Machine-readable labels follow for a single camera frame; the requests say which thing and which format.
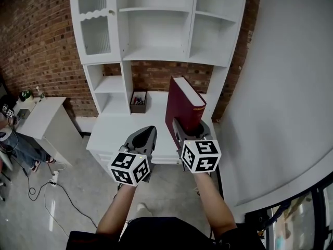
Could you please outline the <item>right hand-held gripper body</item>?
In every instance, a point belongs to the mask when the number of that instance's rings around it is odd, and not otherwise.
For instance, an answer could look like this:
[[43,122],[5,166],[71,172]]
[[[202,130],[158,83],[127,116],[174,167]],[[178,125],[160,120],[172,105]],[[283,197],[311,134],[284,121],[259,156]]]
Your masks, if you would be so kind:
[[178,155],[183,170],[195,173],[211,173],[217,168],[222,156],[217,140],[211,135],[204,135],[198,139],[178,139],[180,148]]

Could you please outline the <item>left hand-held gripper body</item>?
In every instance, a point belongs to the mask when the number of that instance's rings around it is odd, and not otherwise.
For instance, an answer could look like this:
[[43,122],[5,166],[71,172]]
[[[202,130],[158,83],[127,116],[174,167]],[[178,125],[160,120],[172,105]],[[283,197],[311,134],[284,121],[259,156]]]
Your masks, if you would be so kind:
[[138,186],[149,182],[153,169],[152,147],[121,146],[118,151],[109,152],[108,169],[114,181],[119,184]]

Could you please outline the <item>dark red hardcover book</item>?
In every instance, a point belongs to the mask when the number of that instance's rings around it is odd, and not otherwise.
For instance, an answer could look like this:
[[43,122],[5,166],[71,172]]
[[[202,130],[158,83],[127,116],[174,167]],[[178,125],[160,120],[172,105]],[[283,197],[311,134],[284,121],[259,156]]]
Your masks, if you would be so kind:
[[200,124],[206,101],[184,77],[171,78],[165,123],[177,148],[180,143],[173,129],[176,119],[187,135],[194,135]]

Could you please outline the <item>person's right forearm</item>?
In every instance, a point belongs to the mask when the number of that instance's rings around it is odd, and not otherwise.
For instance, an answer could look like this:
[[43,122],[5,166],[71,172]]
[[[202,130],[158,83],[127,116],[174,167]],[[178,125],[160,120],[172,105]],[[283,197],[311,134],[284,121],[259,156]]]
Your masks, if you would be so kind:
[[194,173],[194,179],[215,239],[218,239],[223,233],[237,228],[233,214],[221,197],[212,178],[207,173]]

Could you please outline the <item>person's left forearm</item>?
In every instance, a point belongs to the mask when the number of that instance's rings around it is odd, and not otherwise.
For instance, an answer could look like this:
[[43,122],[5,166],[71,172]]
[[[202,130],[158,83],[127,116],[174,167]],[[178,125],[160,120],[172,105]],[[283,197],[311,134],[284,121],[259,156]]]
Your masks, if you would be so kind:
[[136,191],[135,186],[122,185],[100,220],[96,233],[119,238]]

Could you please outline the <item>white shelf cabinet with desk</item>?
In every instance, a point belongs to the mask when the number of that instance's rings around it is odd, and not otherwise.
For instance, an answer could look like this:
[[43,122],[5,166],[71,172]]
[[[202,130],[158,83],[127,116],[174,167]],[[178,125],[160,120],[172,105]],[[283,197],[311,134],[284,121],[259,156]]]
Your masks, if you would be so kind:
[[158,131],[153,161],[178,164],[165,124],[168,94],[147,92],[144,114],[131,113],[135,61],[176,61],[212,65],[203,120],[212,115],[236,47],[246,0],[116,0],[120,61],[82,64],[98,118],[87,149],[104,164],[136,130]]

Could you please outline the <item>brown pen holder box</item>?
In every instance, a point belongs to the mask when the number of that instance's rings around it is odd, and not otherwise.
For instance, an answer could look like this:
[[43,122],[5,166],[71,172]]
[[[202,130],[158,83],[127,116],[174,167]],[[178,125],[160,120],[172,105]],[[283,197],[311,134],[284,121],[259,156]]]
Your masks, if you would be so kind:
[[[145,103],[143,105],[132,105],[132,99],[134,96],[143,96],[145,98]],[[146,112],[146,107],[147,107],[147,91],[133,91],[130,100],[131,113],[144,114]]]

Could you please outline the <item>person's black clothing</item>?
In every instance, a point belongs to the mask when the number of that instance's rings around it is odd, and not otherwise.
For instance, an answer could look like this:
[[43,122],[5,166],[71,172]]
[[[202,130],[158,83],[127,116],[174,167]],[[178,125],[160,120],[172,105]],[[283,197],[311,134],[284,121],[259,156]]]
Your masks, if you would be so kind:
[[66,250],[266,250],[258,234],[243,225],[213,240],[176,217],[132,220],[119,240],[72,231]]

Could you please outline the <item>black bag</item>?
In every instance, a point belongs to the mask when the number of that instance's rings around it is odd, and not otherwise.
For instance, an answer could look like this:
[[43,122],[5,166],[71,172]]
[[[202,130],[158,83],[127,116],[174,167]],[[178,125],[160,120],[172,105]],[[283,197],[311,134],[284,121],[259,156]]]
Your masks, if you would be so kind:
[[272,224],[272,220],[267,209],[259,209],[245,214],[245,223],[258,232],[266,230]]

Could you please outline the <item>white side table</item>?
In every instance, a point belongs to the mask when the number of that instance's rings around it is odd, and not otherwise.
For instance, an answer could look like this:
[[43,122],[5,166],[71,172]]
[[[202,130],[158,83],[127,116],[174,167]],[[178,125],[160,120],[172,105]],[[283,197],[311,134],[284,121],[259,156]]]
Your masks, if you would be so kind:
[[65,97],[34,99],[35,106],[26,119],[18,121],[16,131],[33,138],[56,161],[71,167],[85,152],[75,125],[63,103]]

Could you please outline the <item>white ribbed glass cabinet door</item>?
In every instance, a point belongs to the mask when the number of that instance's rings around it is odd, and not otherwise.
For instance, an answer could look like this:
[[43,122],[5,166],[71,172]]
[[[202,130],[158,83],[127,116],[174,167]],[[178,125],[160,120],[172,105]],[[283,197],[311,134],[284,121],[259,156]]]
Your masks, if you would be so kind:
[[70,0],[70,8],[81,63],[120,61],[116,0]]

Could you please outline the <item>green potted plant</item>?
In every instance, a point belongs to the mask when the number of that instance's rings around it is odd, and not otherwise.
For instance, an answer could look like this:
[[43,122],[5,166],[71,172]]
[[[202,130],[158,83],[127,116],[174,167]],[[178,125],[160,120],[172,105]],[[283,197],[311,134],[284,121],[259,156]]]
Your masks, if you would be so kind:
[[20,92],[19,98],[22,102],[32,101],[33,100],[33,92],[31,89],[24,90]]

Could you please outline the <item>black framed glass door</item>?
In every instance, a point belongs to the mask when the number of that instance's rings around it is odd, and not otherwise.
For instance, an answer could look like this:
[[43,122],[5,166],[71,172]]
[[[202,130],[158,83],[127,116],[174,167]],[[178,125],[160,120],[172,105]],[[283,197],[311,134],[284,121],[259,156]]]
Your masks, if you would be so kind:
[[333,250],[333,173],[268,210],[272,224],[257,232],[266,250]]

